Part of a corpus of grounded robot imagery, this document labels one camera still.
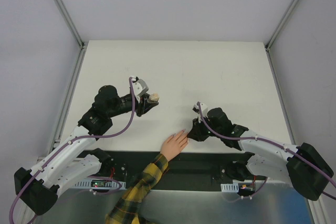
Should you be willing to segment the beige nail polish bottle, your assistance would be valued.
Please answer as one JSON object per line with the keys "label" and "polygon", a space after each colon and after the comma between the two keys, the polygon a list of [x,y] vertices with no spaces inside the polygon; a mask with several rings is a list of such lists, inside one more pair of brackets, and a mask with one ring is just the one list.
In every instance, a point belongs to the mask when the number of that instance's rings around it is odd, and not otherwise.
{"label": "beige nail polish bottle", "polygon": [[160,96],[157,93],[153,93],[153,94],[149,95],[149,98],[148,98],[149,102],[152,102],[152,103],[153,102],[158,102],[159,99],[160,99]]}

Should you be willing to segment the yellow plaid sleeve forearm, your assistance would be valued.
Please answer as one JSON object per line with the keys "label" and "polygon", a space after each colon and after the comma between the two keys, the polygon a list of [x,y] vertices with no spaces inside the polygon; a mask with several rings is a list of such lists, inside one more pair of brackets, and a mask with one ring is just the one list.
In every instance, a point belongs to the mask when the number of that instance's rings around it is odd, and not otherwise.
{"label": "yellow plaid sleeve forearm", "polygon": [[105,223],[152,223],[139,214],[141,203],[150,190],[160,181],[168,168],[168,161],[159,154],[139,174],[124,192],[115,207],[106,215]]}

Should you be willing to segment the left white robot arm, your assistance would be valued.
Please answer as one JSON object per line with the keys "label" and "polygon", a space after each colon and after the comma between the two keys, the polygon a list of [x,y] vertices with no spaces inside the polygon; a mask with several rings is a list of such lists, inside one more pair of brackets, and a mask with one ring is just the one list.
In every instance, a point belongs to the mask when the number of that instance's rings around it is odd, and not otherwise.
{"label": "left white robot arm", "polygon": [[14,174],[15,207],[22,200],[37,216],[45,214],[58,198],[84,178],[111,170],[111,157],[100,148],[91,151],[82,161],[77,156],[101,138],[112,127],[112,118],[130,112],[141,117],[159,104],[159,95],[148,94],[142,79],[131,78],[130,92],[120,97],[114,86],[99,89],[91,108],[78,121],[69,137],[48,156],[30,169],[20,168]]}

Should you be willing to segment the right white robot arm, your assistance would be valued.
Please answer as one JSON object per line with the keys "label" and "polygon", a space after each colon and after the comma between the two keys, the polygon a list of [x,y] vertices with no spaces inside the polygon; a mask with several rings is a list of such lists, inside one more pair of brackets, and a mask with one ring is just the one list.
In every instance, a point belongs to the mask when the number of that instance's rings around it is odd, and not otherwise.
{"label": "right white robot arm", "polygon": [[328,184],[335,185],[333,170],[312,145],[297,146],[261,136],[232,123],[221,108],[209,110],[198,102],[193,111],[197,118],[192,120],[188,138],[203,142],[216,137],[227,147],[248,155],[246,161],[232,161],[225,167],[230,179],[244,181],[254,175],[279,180],[312,201],[325,193]]}

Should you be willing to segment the person's hand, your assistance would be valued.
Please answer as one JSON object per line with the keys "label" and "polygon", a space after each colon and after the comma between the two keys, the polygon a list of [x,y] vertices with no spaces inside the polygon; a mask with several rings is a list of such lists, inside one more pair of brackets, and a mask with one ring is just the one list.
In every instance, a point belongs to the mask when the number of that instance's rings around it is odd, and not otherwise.
{"label": "person's hand", "polygon": [[188,145],[189,139],[187,134],[188,132],[186,129],[183,129],[178,133],[171,135],[163,142],[160,154],[162,154],[168,162],[178,156],[178,154]]}

